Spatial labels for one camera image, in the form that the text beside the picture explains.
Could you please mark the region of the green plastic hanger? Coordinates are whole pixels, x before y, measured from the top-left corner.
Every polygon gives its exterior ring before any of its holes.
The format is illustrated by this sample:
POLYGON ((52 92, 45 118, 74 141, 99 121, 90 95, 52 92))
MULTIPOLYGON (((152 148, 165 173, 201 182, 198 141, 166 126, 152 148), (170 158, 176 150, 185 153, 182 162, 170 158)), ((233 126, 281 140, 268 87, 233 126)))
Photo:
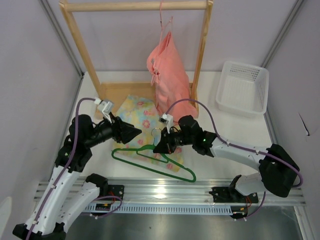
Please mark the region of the green plastic hanger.
POLYGON ((160 142, 160 133, 161 129, 155 127, 149 135, 138 136, 129 143, 114 143, 110 150, 111 157, 164 177, 187 183, 196 182, 196 174, 186 166, 184 151, 181 147, 177 147, 172 154, 153 152, 156 144, 160 142))

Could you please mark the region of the floral pastel skirt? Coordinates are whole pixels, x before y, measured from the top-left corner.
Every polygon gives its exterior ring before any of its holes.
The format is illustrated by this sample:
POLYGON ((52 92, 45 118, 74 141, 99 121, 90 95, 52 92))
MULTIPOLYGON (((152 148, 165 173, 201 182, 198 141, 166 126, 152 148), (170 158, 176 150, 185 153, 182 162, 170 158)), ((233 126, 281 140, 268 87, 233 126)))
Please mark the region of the floral pastel skirt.
POLYGON ((141 130, 141 134, 128 143, 114 143, 113 149, 119 149, 114 156, 128 162, 147 166, 151 164, 167 169, 174 173, 180 171, 180 167, 172 162, 166 163, 166 159, 151 149, 139 152, 128 151, 128 149, 139 149, 145 145, 157 145, 161 138, 163 124, 159 122, 159 114, 154 102, 150 99, 136 95, 128 95, 119 107, 116 115, 124 122, 134 125, 141 130))

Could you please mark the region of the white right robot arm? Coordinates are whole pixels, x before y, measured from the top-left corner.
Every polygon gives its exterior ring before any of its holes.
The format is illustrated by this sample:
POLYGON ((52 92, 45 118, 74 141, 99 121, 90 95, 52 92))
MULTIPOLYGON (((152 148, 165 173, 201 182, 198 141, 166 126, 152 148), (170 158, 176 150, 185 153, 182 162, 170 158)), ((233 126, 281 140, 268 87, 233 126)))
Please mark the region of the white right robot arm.
POLYGON ((239 202, 260 191, 286 198, 294 187, 300 168, 282 146, 273 143, 270 147, 256 147, 227 141, 214 132, 203 130, 190 115, 182 117, 178 125, 179 130, 165 127, 161 131, 154 153, 172 154, 177 147, 190 145, 202 156, 228 159, 256 170, 256 173, 237 175, 232 180, 228 189, 232 201, 239 202))

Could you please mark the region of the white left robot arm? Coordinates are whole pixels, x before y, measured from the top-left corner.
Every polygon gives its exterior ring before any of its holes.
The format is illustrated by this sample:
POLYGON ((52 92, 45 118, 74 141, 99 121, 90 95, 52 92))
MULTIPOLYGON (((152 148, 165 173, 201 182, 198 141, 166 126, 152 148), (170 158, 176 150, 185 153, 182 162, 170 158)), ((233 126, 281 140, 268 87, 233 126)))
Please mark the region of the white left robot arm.
POLYGON ((64 240, 85 207, 108 196, 107 178, 92 173, 81 190, 70 200, 67 196, 93 156, 91 149, 107 140, 127 144, 142 131, 118 116, 94 124, 89 115, 76 115, 54 162, 49 184, 31 217, 17 224, 12 233, 21 240, 64 240))

